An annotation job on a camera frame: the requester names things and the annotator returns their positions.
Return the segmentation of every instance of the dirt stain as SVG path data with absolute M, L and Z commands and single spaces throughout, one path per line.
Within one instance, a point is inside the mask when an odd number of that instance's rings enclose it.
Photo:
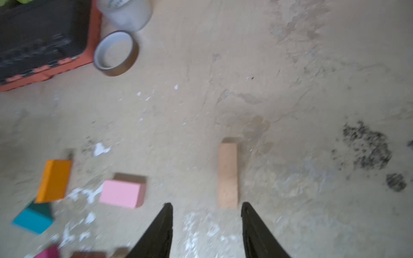
M 409 147 L 413 151 L 413 140 L 407 143 L 407 147 Z
M 357 124 L 356 127 L 346 124 L 343 129 L 344 142 L 356 153 L 354 168 L 364 170 L 384 168 L 392 158 L 387 136 L 370 130 L 363 121 Z
M 259 97 L 254 96 L 253 94 L 247 93 L 239 93 L 239 94 L 234 94 L 233 92 L 230 92 L 229 90 L 223 90 L 221 94 L 219 95 L 218 100 L 216 101 L 216 104 L 218 105 L 221 101 L 226 100 L 229 96 L 235 96 L 238 98 L 241 98 L 242 100 L 245 101 L 245 103 L 251 104 L 251 105 L 257 105 L 263 102 L 263 100 Z
M 318 38 L 319 34 L 315 33 L 314 31 L 307 31 L 307 37 L 311 40 Z
M 395 192 L 401 192 L 407 186 L 406 182 L 404 181 L 403 175 L 396 173 L 387 174 L 386 183 L 387 186 Z
M 86 138 L 86 140 L 87 142 L 81 148 L 82 154 L 93 156 L 93 152 L 95 151 L 96 147 L 96 140 L 90 139 L 89 136 Z
M 257 156 L 262 156 L 268 154 L 270 150 L 274 147 L 274 142 L 266 142 L 264 143 L 257 151 Z

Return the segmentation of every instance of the pink block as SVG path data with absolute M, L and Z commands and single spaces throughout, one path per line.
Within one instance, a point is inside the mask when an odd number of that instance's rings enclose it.
M 59 258 L 59 250 L 57 246 L 52 246 L 36 255 L 34 258 Z
M 142 206 L 145 189 L 146 184 L 106 180 L 99 202 L 134 209 Z

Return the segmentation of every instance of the orange block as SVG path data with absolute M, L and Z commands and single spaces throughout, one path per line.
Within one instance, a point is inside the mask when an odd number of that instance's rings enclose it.
M 43 171 L 39 193 L 34 202 L 40 204 L 63 199 L 71 166 L 70 160 L 48 160 Z

